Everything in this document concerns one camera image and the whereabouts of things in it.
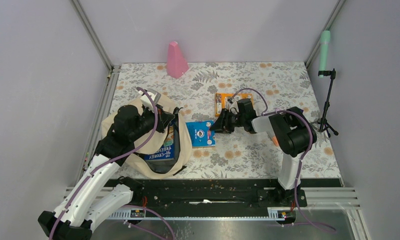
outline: metal floor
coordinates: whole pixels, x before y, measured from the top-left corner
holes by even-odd
[[[347,213],[342,210],[305,210],[311,220],[335,227],[337,234],[322,232],[313,226],[280,227],[274,221],[240,220],[178,220],[169,221],[178,240],[350,240],[355,239]],[[297,216],[297,223],[305,222]],[[94,232],[91,240],[156,240],[149,233],[128,228],[121,220],[106,220]],[[139,226],[171,239],[171,234],[160,220],[145,220]]]

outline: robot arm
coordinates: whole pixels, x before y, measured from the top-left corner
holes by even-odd
[[[154,128],[156,105],[158,124],[156,131],[163,133],[174,118],[157,105],[160,94],[149,89],[149,98],[141,97],[144,112],[138,114],[133,105],[118,110],[107,136],[98,142],[95,155],[81,180],[69,196],[53,212],[44,211],[38,218],[47,236],[55,240],[88,240],[96,227],[109,215],[134,198],[134,189],[120,184],[99,202],[92,204],[109,178],[123,165],[127,157],[117,158],[135,149],[134,142]]]
[[[285,191],[297,187],[300,179],[297,186],[294,186],[294,182],[300,161],[299,153],[306,151],[310,136],[304,123],[289,112],[296,113],[306,120],[302,110],[292,107],[281,111],[282,114],[278,112],[257,116],[250,99],[241,99],[236,103],[238,112],[232,113],[228,109],[223,109],[210,130],[216,133],[230,134],[234,132],[235,127],[244,127],[244,130],[251,134],[267,132],[270,137],[276,136],[279,146],[284,152],[278,182]],[[316,132],[311,126],[310,128],[312,129],[313,143],[315,143]]]

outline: beige bag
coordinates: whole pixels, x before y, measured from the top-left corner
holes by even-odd
[[[175,103],[165,95],[161,95],[160,100],[158,102],[160,106],[163,107],[163,110],[169,113],[173,113],[173,110],[176,108]],[[140,97],[133,100],[129,103],[129,105],[133,105],[137,107],[138,113],[142,114],[142,102]],[[101,122],[101,133],[103,138],[107,135],[108,130],[110,129],[111,125],[114,123],[114,117],[116,116],[117,112],[109,115],[106,119]],[[153,172],[150,167],[145,163],[145,161],[137,156],[136,154],[131,154],[126,159],[126,163],[129,164],[132,168],[136,169],[143,175],[152,178],[152,179],[163,179],[166,177],[170,177],[177,173],[182,167],[188,162],[189,158],[191,157],[192,152],[192,144],[191,138],[189,137],[188,129],[185,124],[184,117],[179,113],[179,139],[180,139],[180,153],[179,158],[175,165],[168,171],[167,173],[155,173]],[[139,146],[143,143],[148,136],[151,134],[151,131],[141,138],[135,141],[135,147]],[[146,143],[142,148],[140,148],[137,153],[139,154],[154,154],[157,152],[160,147],[163,145],[163,142],[167,136],[167,129],[164,133],[155,132],[153,137]]]

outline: pink cone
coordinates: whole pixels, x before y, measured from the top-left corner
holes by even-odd
[[[180,78],[189,69],[188,63],[182,55],[177,42],[169,43],[167,50],[167,74],[173,78]]]

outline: cardboard box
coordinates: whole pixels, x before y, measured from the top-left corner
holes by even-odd
[[[193,121],[186,123],[193,148],[216,146],[214,131],[210,130],[213,121]]]
[[[228,98],[232,97],[233,93],[216,93],[214,98],[214,105],[215,105],[215,116],[218,117],[222,112],[222,109],[231,107],[231,103],[227,101]],[[241,100],[241,99],[251,99],[251,102],[254,104],[253,101],[253,94],[251,93],[239,93],[237,96],[234,97],[234,102]]]

